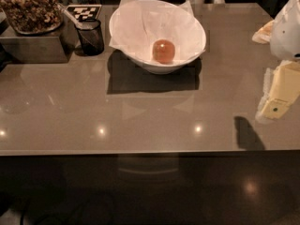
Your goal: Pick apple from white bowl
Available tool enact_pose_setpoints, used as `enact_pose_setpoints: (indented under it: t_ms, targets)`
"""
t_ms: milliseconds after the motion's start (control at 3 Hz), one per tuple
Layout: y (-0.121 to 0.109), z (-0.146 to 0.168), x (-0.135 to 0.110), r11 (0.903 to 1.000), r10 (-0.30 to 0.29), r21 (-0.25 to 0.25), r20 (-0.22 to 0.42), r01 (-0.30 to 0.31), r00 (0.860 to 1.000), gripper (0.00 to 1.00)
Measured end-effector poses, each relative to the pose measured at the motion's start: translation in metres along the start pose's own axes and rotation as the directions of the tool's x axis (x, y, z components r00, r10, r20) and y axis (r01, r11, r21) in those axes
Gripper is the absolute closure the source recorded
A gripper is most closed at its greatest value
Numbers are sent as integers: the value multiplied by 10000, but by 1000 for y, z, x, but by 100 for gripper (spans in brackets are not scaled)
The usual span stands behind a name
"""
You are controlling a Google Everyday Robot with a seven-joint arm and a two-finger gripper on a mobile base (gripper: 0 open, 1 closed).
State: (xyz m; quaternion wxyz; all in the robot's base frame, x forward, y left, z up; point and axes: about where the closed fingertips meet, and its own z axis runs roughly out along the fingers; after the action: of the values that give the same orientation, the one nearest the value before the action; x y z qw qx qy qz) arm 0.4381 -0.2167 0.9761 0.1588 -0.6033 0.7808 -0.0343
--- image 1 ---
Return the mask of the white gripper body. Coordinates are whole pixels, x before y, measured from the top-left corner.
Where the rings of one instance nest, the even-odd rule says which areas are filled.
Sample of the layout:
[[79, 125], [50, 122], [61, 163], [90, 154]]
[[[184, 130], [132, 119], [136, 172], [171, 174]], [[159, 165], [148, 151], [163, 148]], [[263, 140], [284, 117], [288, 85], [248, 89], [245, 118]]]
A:
[[270, 50], [281, 60], [300, 60], [300, 0], [289, 0], [274, 19]]

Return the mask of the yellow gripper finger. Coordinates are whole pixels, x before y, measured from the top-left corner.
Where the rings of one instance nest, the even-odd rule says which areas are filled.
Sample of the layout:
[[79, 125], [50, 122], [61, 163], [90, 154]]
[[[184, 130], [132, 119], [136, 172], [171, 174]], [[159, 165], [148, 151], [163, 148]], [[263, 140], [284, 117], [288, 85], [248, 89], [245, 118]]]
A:
[[272, 33], [273, 23], [274, 21], [270, 21], [266, 23], [263, 27], [261, 27], [258, 31], [256, 31], [252, 36], [252, 40], [260, 44], [269, 43], [271, 33]]
[[268, 68], [262, 91], [255, 118], [261, 124], [270, 124], [280, 119], [300, 96], [300, 64], [282, 61], [275, 69]]

